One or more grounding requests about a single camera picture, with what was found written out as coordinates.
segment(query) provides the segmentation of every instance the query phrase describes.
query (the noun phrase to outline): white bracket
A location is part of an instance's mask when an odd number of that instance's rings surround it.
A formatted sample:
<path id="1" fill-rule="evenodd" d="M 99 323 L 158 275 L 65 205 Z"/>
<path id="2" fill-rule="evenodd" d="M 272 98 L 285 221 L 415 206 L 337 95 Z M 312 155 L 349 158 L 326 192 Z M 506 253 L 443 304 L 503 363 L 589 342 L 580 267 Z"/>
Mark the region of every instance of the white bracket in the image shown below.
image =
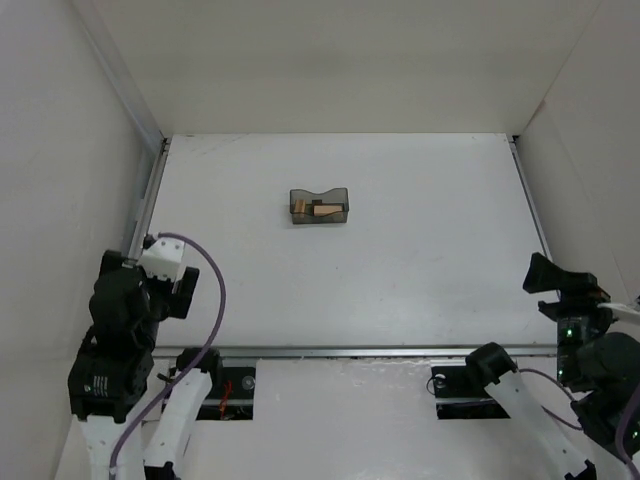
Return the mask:
<path id="1" fill-rule="evenodd" d="M 147 402 L 144 400 L 138 401 L 127 415 L 124 423 L 118 424 L 114 422 L 112 417 L 97 415 L 89 415 L 86 421 L 78 421 L 89 451 L 91 480 L 109 480 L 109 461 L 116 442 L 146 404 Z M 144 479 L 144 464 L 142 460 L 142 430 L 138 425 L 123 445 L 120 455 L 118 455 L 117 480 Z"/>
<path id="2" fill-rule="evenodd" d="M 185 245 L 180 240 L 161 238 L 144 249 L 138 265 L 144 268 L 147 277 L 175 282 L 180 273 Z"/>
<path id="3" fill-rule="evenodd" d="M 144 453 L 147 467 L 173 465 L 173 473 L 181 478 L 184 452 L 198 411 L 212 387 L 211 374 L 191 370 L 171 391 L 160 423 Z"/>
<path id="4" fill-rule="evenodd" d="M 586 468 L 587 457 L 565 436 L 547 415 L 522 381 L 520 372 L 507 372 L 500 383 L 485 387 L 514 422 L 530 432 L 545 458 L 549 478 L 564 478 L 568 473 L 577 477 Z"/>

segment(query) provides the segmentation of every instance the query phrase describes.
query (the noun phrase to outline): wooden block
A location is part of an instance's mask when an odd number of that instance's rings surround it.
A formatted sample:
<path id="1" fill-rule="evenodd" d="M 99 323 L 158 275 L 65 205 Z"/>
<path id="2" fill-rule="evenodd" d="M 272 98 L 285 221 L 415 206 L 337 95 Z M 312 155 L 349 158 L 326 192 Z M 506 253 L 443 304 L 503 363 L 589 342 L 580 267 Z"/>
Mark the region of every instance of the wooden block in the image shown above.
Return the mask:
<path id="1" fill-rule="evenodd" d="M 307 206 L 307 202 L 305 202 L 302 198 L 296 200 L 296 203 L 293 206 L 293 213 L 302 214 L 304 213 L 304 208 Z"/>
<path id="2" fill-rule="evenodd" d="M 313 216 L 324 217 L 333 213 L 342 212 L 342 205 L 314 205 Z"/>

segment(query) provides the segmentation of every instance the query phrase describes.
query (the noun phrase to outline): white wall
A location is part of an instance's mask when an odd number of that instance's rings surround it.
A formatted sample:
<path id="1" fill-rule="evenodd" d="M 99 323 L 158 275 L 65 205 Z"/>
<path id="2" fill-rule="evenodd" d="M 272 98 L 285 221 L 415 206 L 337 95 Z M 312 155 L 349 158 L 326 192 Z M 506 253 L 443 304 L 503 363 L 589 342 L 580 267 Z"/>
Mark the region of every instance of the white wall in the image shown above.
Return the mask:
<path id="1" fill-rule="evenodd" d="M 521 133 L 600 0 L 92 0 L 165 135 Z"/>
<path id="2" fill-rule="evenodd" d="M 604 0 L 519 141 L 550 249 L 640 293 L 640 2 Z"/>
<path id="3" fill-rule="evenodd" d="M 68 2 L 0 1 L 0 61 L 0 478 L 45 479 L 142 148 Z"/>

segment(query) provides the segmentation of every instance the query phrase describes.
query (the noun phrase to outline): small box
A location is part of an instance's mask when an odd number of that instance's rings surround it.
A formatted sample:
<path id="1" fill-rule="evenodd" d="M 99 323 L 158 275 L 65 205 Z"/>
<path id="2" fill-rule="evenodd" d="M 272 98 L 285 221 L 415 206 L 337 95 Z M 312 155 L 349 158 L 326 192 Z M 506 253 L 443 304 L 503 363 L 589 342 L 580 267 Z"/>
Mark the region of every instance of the small box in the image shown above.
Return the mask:
<path id="1" fill-rule="evenodd" d="M 295 225 L 347 223 L 349 192 L 346 188 L 334 188 L 324 193 L 291 190 L 289 211 Z"/>

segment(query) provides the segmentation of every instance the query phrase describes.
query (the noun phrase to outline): white table surface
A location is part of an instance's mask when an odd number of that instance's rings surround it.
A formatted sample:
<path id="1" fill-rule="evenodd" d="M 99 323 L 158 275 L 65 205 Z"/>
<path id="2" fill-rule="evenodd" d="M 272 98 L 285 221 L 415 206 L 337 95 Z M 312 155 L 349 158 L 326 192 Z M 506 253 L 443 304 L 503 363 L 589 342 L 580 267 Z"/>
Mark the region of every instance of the white table surface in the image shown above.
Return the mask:
<path id="1" fill-rule="evenodd" d="M 289 190 L 349 189 L 347 224 L 294 226 Z M 541 251 L 505 135 L 196 135 L 172 140 L 150 232 L 183 233 L 228 290 L 218 345 L 553 343 L 521 285 Z M 202 275 L 159 345 L 197 345 L 219 296 Z"/>

